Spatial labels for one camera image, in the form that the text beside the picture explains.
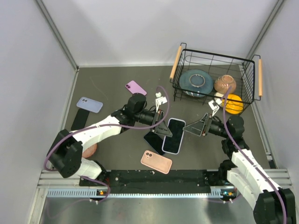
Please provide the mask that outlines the dark blue phone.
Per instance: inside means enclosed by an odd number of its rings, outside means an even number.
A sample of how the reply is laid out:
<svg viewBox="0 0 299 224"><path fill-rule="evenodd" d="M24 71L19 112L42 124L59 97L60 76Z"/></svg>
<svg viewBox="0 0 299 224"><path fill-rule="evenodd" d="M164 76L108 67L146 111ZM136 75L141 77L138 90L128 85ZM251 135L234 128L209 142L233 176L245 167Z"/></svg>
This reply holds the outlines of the dark blue phone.
<svg viewBox="0 0 299 224"><path fill-rule="evenodd" d="M162 151L163 140L159 135L150 131L143 138L159 155L165 154Z"/></svg>

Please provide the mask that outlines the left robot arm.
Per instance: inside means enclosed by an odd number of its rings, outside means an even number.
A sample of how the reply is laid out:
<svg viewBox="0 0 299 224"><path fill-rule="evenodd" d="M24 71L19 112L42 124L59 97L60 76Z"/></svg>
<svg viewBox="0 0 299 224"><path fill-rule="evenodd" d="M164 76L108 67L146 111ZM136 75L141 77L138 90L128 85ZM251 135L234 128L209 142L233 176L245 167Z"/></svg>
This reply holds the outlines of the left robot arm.
<svg viewBox="0 0 299 224"><path fill-rule="evenodd" d="M154 109L147 110L146 97L135 93L121 109L114 111L104 120L80 130L60 131L45 161L50 162L63 178L84 176L94 184L101 185L106 179L105 169L98 162L83 158L83 152L102 140L134 129L136 122L145 125L145 129L154 133L172 137L164 121L164 112L159 109L160 105L167 103L168 97L157 93Z"/></svg>

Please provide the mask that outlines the pink phone case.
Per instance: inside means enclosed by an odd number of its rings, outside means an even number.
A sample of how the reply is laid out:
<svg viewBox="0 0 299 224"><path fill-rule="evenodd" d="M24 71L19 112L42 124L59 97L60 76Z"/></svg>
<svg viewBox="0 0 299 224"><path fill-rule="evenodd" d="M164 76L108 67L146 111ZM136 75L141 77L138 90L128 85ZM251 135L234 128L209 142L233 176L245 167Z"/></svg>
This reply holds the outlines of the pink phone case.
<svg viewBox="0 0 299 224"><path fill-rule="evenodd" d="M146 150L141 158L141 164L160 173L168 174L172 166L172 160Z"/></svg>

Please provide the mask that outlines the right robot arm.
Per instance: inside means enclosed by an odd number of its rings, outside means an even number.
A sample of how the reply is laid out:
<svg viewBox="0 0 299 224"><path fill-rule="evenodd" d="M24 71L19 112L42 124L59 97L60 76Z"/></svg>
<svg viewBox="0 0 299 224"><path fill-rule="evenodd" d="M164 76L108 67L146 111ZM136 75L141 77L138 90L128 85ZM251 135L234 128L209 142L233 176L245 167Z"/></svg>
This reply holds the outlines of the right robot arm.
<svg viewBox="0 0 299 224"><path fill-rule="evenodd" d="M290 189L279 186L254 158L243 133L244 120L232 115L226 123L205 114L183 129L197 136L214 134L223 138L221 145L228 159L220 164L211 183L234 185L253 210L257 224L295 224L295 196Z"/></svg>

